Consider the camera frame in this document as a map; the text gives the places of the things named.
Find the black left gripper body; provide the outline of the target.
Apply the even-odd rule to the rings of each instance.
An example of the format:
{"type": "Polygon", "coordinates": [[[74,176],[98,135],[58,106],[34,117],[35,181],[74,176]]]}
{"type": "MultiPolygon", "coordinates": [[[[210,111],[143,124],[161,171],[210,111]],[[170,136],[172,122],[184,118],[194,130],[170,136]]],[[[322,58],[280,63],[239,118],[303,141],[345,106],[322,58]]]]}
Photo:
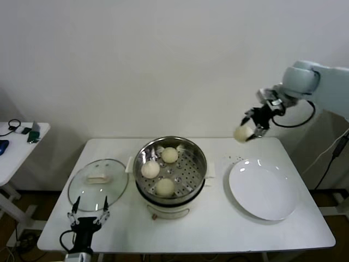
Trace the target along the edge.
{"type": "Polygon", "coordinates": [[[94,221],[96,217],[79,218],[78,224],[71,227],[76,234],[73,251],[91,251],[93,234],[100,230],[100,224],[94,221]]]}

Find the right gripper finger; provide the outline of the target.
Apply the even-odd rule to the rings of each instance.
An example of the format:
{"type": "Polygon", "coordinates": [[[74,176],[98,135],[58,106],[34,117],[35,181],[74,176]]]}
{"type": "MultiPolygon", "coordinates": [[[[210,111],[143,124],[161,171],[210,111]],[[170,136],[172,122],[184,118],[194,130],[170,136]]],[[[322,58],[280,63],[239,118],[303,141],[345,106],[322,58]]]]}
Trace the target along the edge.
{"type": "Polygon", "coordinates": [[[253,116],[254,114],[254,109],[250,109],[244,113],[244,117],[240,123],[241,126],[245,125],[253,116]]]}
{"type": "Polygon", "coordinates": [[[262,138],[266,134],[267,131],[268,131],[267,128],[265,128],[261,125],[257,125],[256,128],[252,131],[252,134],[249,135],[246,140],[251,141],[254,139],[262,138]]]}

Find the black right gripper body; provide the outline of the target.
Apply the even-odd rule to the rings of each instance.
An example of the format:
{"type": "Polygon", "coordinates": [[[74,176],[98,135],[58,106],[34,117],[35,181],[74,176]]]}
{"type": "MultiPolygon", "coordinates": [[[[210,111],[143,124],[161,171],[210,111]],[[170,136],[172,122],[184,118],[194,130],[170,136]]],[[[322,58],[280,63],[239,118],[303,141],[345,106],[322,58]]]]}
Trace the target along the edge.
{"type": "Polygon", "coordinates": [[[284,114],[283,104],[273,105],[270,101],[266,101],[261,107],[253,108],[253,122],[257,128],[269,128],[269,121],[274,116],[283,116],[284,114]]]}

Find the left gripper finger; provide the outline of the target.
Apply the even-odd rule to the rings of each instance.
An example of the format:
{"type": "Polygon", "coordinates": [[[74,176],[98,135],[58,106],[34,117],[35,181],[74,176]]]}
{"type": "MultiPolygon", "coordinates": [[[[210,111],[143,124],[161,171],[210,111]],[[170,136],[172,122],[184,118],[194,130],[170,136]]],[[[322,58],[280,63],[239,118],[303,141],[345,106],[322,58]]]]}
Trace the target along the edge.
{"type": "Polygon", "coordinates": [[[72,206],[72,209],[71,209],[71,212],[67,213],[67,216],[68,216],[68,218],[70,220],[70,225],[71,226],[76,226],[76,225],[78,225],[80,223],[78,218],[77,218],[77,216],[76,216],[77,210],[79,208],[79,203],[80,203],[80,196],[74,202],[74,204],[72,206]]]}
{"type": "Polygon", "coordinates": [[[97,223],[104,224],[108,220],[109,216],[110,216],[109,203],[106,196],[104,200],[104,205],[103,205],[103,212],[102,212],[102,215],[98,218],[97,223]]]}

